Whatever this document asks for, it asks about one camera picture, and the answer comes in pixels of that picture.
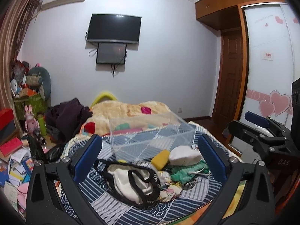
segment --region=pink rabbit toy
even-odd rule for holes
[[[34,131],[39,131],[40,126],[38,121],[34,118],[31,105],[25,106],[25,128],[28,133],[32,134]]]

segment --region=black and white bag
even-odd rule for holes
[[[106,166],[98,171],[98,163]],[[108,192],[119,201],[144,208],[155,203],[160,195],[160,181],[154,170],[128,163],[97,159],[94,169],[103,175]]]

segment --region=red book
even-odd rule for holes
[[[14,119],[13,110],[10,108],[4,108],[0,111],[0,130],[9,124]]]
[[[9,154],[15,152],[17,149],[19,149],[23,145],[22,141],[20,141],[17,137],[10,140],[9,142],[6,142],[5,144],[0,146],[0,150],[3,154],[3,156],[8,156]]]

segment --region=baseboard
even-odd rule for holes
[[[184,118],[183,120],[184,121],[186,121],[187,123],[189,122],[189,121],[198,121],[198,120],[204,120],[204,119],[212,119],[212,117],[211,116],[203,116],[203,117],[197,117],[197,118]]]

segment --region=wooden floor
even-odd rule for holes
[[[205,127],[218,141],[223,145],[225,144],[226,138],[222,135],[223,129],[220,129],[211,119],[197,120],[194,122]]]

